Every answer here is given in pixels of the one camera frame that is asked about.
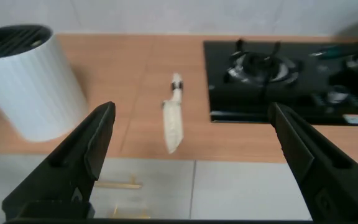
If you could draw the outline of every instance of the stove burner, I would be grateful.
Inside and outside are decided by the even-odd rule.
[[[344,102],[349,96],[349,90],[342,85],[335,85],[333,89],[327,94],[327,101],[331,104],[338,104]]]
[[[231,55],[233,66],[227,70],[224,82],[232,77],[242,83],[264,87],[269,83],[293,83],[298,78],[297,67],[290,59],[276,56],[280,43],[275,44],[273,52],[268,54],[245,52],[242,40],[237,41],[237,51]]]
[[[348,56],[346,66],[348,68],[358,68],[358,55]]]

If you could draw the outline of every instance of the white tile wall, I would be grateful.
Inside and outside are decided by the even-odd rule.
[[[80,24],[70,0],[0,0],[0,26],[41,23],[56,32],[78,32]]]
[[[85,31],[271,34],[282,0],[74,0]]]
[[[358,36],[358,0],[284,0],[274,34]]]
[[[358,36],[358,0],[0,0],[57,32]]]

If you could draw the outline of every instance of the kitchen counter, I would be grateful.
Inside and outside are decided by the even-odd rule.
[[[269,124],[224,124],[209,120],[203,40],[236,36],[60,35],[89,110],[116,104],[109,157],[285,162]],[[333,41],[329,37],[249,37],[248,40]],[[184,82],[182,116],[185,138],[169,155],[163,139],[161,102],[172,95],[172,73]],[[358,127],[316,126],[358,162]],[[31,143],[15,133],[0,113],[0,153],[48,154],[64,136]]]

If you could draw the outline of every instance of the black glass cooktop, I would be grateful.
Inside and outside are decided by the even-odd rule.
[[[330,46],[205,41],[211,121],[266,123],[276,101],[311,124],[358,125],[358,55],[315,57]]]

